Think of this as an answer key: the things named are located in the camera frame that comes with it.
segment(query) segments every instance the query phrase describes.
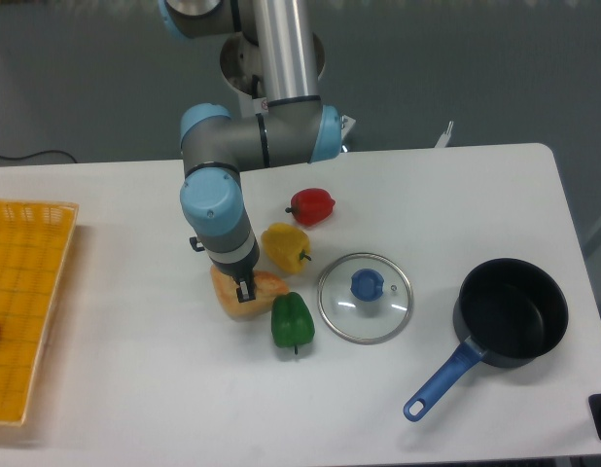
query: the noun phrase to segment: bread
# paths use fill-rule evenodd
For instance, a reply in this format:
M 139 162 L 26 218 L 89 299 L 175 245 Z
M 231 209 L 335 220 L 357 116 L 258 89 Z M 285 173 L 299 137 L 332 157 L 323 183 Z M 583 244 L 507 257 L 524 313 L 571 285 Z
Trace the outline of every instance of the bread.
M 270 311 L 274 299 L 290 292 L 288 285 L 277 275 L 255 270 L 255 300 L 241 304 L 235 293 L 238 286 L 233 278 L 223 274 L 215 266 L 210 269 L 210 275 L 219 303 L 232 318 L 251 318 Z

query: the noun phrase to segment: glass lid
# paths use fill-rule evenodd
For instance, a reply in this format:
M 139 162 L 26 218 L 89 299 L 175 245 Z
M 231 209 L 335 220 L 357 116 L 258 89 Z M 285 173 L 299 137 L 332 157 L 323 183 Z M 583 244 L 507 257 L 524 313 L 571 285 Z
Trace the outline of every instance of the glass lid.
M 407 324 L 413 292 L 403 271 L 388 259 L 354 253 L 324 270 L 318 283 L 318 307 L 338 336 L 356 343 L 380 343 Z

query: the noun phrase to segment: orange plastic tray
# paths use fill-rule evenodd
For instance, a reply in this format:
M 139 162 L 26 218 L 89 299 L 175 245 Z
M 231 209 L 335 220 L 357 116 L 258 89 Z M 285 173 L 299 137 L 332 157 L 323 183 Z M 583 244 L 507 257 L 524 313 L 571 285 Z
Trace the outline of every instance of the orange plastic tray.
M 0 199 L 0 423 L 21 425 L 78 204 Z

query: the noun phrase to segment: red bell pepper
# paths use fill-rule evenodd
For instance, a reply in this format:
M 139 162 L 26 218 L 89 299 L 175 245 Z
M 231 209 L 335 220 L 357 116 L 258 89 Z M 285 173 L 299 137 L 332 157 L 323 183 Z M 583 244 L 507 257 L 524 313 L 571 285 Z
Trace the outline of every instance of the red bell pepper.
M 311 227 L 329 217 L 336 202 L 326 190 L 307 188 L 296 193 L 290 204 L 285 212 L 291 212 L 299 224 Z

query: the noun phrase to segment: blue pan handle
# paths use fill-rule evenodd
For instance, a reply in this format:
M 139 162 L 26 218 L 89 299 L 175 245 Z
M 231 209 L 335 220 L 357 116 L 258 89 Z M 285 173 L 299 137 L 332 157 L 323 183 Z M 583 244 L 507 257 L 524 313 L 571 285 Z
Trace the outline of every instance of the blue pan handle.
M 473 342 L 471 338 L 467 338 L 458 345 L 452 356 L 405 404 L 405 417 L 410 421 L 421 420 L 462 375 L 482 360 L 485 353 L 486 350 Z M 420 403 L 422 408 L 413 414 L 410 410 L 416 403 Z

